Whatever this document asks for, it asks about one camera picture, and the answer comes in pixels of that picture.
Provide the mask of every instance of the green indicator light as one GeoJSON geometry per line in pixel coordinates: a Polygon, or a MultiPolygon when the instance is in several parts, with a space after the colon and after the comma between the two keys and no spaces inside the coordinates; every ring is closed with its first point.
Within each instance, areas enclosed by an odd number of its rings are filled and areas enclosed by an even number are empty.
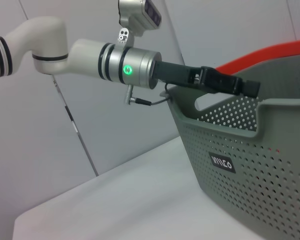
{"type": "Polygon", "coordinates": [[[133,73],[132,67],[129,65],[125,65],[123,67],[123,72],[127,75],[131,75],[133,73]]]}

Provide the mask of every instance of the red object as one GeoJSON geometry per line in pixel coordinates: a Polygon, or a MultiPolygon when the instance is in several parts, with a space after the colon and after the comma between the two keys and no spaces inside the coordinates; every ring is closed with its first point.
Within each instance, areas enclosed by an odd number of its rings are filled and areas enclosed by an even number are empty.
{"type": "Polygon", "coordinates": [[[267,60],[295,55],[300,55],[300,40],[268,46],[219,66],[216,69],[223,74],[232,75],[267,60]]]}

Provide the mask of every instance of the perforated basket wall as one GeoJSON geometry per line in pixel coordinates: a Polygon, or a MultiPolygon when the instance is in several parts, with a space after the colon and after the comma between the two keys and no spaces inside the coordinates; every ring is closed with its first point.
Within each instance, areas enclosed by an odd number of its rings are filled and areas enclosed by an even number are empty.
{"type": "Polygon", "coordinates": [[[200,187],[269,240],[300,240],[300,56],[237,74],[261,82],[258,99],[235,96],[197,111],[201,91],[174,87],[169,107],[200,187]],[[235,173],[213,165],[230,158],[235,173]]]}

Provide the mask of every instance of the cable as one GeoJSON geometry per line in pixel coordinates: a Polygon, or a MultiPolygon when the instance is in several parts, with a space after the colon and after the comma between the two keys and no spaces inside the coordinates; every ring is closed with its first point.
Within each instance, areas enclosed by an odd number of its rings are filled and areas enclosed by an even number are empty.
{"type": "Polygon", "coordinates": [[[141,105],[146,105],[146,106],[153,106],[153,105],[158,105],[158,104],[164,103],[164,102],[166,102],[166,101],[172,99],[172,97],[171,97],[171,95],[170,95],[170,93],[169,93],[169,91],[168,91],[167,86],[168,86],[168,83],[166,83],[166,84],[164,85],[164,89],[165,89],[165,92],[166,92],[169,96],[166,97],[165,99],[162,99],[162,100],[156,101],[156,102],[150,102],[150,101],[147,101],[147,100],[143,100],[143,99],[141,99],[141,98],[136,98],[136,99],[135,99],[135,103],[136,103],[136,104],[141,104],[141,105]]]}

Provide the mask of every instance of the black label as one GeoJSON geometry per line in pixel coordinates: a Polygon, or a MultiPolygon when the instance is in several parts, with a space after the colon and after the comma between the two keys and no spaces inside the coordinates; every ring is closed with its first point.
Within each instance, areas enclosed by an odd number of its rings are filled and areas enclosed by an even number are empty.
{"type": "Polygon", "coordinates": [[[232,163],[230,157],[222,156],[212,152],[209,152],[209,155],[213,166],[216,166],[220,169],[226,170],[234,174],[236,173],[235,166],[232,163]]]}

